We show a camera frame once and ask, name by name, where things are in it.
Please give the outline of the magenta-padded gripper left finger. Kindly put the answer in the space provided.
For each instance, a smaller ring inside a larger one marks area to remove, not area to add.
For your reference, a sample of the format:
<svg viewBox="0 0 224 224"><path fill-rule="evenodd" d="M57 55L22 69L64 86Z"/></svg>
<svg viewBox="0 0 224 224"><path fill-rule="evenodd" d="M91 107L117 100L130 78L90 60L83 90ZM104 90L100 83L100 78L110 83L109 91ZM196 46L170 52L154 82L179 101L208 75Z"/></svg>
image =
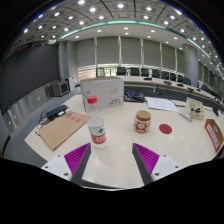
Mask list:
<svg viewBox="0 0 224 224"><path fill-rule="evenodd" d="M66 155L56 155L43 165L42 169L80 185L90 154L91 144L87 143Z"/></svg>

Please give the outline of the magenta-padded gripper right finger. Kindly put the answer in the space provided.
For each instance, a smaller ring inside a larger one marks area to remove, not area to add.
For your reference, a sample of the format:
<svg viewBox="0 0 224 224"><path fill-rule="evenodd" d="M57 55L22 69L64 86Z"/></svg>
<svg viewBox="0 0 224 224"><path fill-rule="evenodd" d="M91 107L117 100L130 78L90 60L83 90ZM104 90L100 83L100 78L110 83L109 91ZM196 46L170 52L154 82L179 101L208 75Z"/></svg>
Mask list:
<svg viewBox="0 0 224 224"><path fill-rule="evenodd" d="M145 185L181 170L181 166L168 155L159 155L137 143L132 146L132 154Z"/></svg>

